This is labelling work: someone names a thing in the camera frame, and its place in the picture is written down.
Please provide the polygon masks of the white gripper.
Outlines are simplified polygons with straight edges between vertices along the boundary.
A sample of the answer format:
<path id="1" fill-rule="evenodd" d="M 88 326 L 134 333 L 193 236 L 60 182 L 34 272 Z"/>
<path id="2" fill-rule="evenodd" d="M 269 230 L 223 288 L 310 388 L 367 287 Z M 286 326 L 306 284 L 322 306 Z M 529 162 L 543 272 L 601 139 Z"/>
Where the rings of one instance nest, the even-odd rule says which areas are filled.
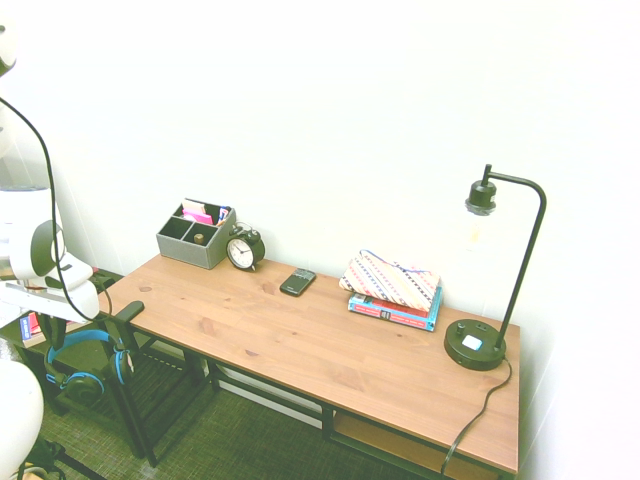
<path id="1" fill-rule="evenodd" d="M 3 302 L 41 313 L 40 329 L 54 349 L 64 344 L 66 320 L 91 321 L 100 311 L 98 293 L 91 282 L 83 282 L 68 294 L 71 301 L 58 289 L 29 290 L 12 282 L 4 282 L 1 287 Z"/>

